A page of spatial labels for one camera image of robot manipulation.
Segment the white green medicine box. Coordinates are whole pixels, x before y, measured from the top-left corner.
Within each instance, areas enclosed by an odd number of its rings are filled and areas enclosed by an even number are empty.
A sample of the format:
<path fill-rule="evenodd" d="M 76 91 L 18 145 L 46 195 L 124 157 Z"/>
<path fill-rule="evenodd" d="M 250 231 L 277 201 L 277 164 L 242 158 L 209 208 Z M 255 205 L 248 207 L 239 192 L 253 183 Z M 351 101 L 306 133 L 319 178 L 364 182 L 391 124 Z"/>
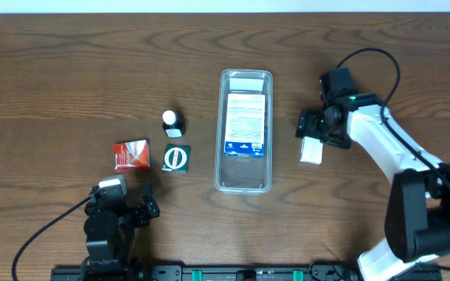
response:
<path fill-rule="evenodd" d="M 311 137 L 302 139 L 302 147 L 300 151 L 300 162 L 319 165 L 323 157 L 323 144 L 320 140 Z"/>

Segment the red orange box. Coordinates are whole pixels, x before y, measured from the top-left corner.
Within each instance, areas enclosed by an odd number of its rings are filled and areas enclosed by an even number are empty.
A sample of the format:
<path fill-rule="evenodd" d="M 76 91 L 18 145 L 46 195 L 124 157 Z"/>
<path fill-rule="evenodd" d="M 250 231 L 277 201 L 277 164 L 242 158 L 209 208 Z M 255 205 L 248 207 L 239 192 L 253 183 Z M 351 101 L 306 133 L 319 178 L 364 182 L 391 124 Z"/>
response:
<path fill-rule="evenodd" d="M 117 173 L 150 169 L 150 149 L 147 140 L 134 140 L 112 145 Z"/>

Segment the dark green square box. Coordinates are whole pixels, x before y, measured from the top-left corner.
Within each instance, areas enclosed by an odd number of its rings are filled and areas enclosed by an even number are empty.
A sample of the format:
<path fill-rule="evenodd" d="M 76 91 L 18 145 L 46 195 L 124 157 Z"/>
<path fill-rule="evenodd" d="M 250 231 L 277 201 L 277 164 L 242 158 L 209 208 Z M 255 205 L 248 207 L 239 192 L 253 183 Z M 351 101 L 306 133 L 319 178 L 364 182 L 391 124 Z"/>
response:
<path fill-rule="evenodd" d="M 187 173 L 190 162 L 191 148 L 180 145 L 167 145 L 165 147 L 162 171 L 172 173 Z"/>

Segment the dark bottle white cap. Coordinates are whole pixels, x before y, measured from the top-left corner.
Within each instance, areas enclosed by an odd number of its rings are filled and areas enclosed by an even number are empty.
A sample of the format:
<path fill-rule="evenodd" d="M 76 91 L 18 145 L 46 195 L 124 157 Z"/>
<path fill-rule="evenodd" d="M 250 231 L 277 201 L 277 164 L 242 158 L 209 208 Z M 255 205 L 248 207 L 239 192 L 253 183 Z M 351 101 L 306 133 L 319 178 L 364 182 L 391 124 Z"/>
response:
<path fill-rule="evenodd" d="M 180 138 L 185 134 L 184 118 L 174 110 L 166 110 L 162 114 L 162 128 L 170 138 Z"/>

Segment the blue tall box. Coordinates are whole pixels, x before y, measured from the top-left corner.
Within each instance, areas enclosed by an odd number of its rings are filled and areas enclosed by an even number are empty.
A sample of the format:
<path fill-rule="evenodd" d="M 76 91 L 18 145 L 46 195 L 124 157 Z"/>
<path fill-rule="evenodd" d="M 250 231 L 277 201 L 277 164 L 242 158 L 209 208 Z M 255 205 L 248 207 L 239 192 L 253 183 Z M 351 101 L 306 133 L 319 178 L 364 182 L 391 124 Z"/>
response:
<path fill-rule="evenodd" d="M 265 148 L 266 96 L 230 93 L 224 135 L 224 154 L 261 158 Z"/>

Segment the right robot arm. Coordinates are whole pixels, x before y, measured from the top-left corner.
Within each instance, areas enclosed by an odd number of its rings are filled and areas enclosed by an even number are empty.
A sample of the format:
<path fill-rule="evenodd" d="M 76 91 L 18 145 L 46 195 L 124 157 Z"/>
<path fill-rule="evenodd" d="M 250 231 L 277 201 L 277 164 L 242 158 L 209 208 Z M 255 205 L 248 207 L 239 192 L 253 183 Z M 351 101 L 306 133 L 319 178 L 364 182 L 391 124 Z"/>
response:
<path fill-rule="evenodd" d="M 361 280 L 397 280 L 421 269 L 448 270 L 435 259 L 450 254 L 450 164 L 420 147 L 375 94 L 326 97 L 304 109 L 295 136 L 302 159 L 319 163 L 325 144 L 359 144 L 391 184 L 384 239 L 357 259 Z"/>

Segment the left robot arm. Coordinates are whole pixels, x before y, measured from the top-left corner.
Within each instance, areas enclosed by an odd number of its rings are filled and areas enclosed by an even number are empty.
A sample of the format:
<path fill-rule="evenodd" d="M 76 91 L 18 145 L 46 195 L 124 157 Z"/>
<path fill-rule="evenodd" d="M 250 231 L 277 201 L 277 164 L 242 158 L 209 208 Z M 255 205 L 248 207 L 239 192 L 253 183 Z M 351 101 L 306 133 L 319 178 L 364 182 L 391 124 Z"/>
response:
<path fill-rule="evenodd" d="M 89 278 L 136 280 L 143 274 L 138 261 L 130 256 L 134 231 L 149 226 L 152 219 L 159 217 L 160 210 L 149 183 L 143 186 L 141 201 L 135 206 L 127 204 L 126 194 L 122 183 L 111 181 L 93 187 L 90 192 L 84 224 L 91 265 Z"/>

